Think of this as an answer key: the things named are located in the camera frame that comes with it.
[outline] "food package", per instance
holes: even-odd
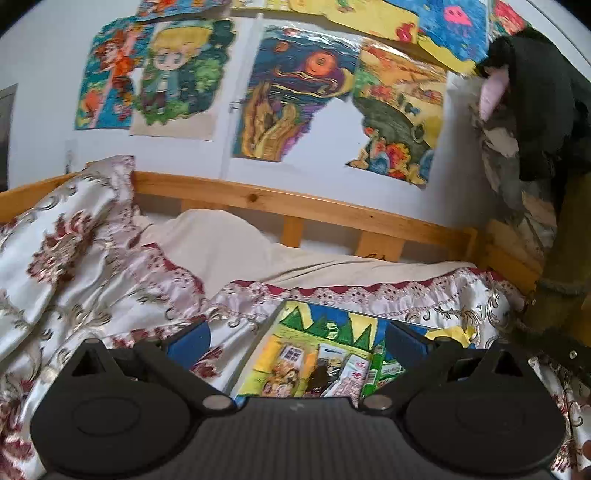
[[[390,383],[394,380],[397,376],[404,372],[402,365],[400,365],[396,360],[382,364],[382,371],[378,377],[378,384],[377,388],[382,388],[384,385]]]
[[[341,370],[339,379],[324,392],[323,397],[349,397],[357,407],[369,361],[351,354]]]
[[[312,371],[304,397],[321,396],[339,377],[340,368],[347,355],[347,350],[321,343],[318,346],[318,357]]]
[[[303,361],[303,349],[289,343],[284,345],[271,368],[261,396],[292,397],[296,393]]]

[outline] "doorway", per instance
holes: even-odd
[[[16,92],[16,85],[0,90],[0,192],[8,190],[8,142]]]

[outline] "yellow paper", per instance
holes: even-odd
[[[325,0],[324,16],[369,35],[417,42],[418,16],[384,0]]]
[[[232,8],[291,11],[288,0],[232,0]]]
[[[454,72],[458,72],[464,75],[474,74],[476,68],[476,62],[473,60],[461,61],[457,59],[454,54],[445,47],[440,47],[435,44],[426,35],[418,36],[418,45],[426,52],[430,53],[433,57],[443,63],[446,67]]]
[[[290,7],[301,14],[322,15],[324,13],[324,5],[319,0],[290,0]]]
[[[470,345],[470,338],[476,333],[474,327],[466,327],[466,331],[462,330],[462,327],[449,327],[442,330],[434,330],[425,334],[425,337],[429,340],[435,340],[437,337],[450,337],[457,340],[462,344],[464,348]]]

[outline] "floral bedspread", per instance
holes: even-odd
[[[523,298],[490,271],[461,268],[431,280],[372,286],[285,290],[234,281],[211,299],[202,282],[142,245],[134,225],[132,157],[92,164],[37,206],[0,226],[0,476],[36,480],[44,468],[29,422],[43,395],[80,342],[132,346],[165,338],[205,314],[209,352],[193,372],[216,388],[228,382],[258,329],[287,298],[421,323],[473,326],[485,348],[512,326]],[[195,239],[198,248],[199,239]],[[570,375],[530,360],[565,418],[566,440],[553,465],[559,478],[587,466],[581,449],[591,437],[586,399]]]

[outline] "snack package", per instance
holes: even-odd
[[[365,384],[361,391],[361,398],[371,395],[378,389],[378,378],[382,372],[382,364],[384,363],[384,346],[376,345],[369,364],[368,376],[365,378]]]
[[[397,376],[404,372],[404,368],[396,360],[390,363],[382,364],[382,371],[378,377],[376,389],[382,388],[385,384],[390,383]]]
[[[267,377],[261,397],[292,397],[296,393],[303,361],[304,351],[286,344],[271,368],[271,375]]]
[[[326,343],[318,346],[318,357],[312,371],[304,397],[314,398],[321,396],[339,377],[339,371],[347,350]]]
[[[367,375],[369,361],[351,354],[341,370],[339,379],[324,392],[323,397],[349,397],[357,408],[359,395]]]

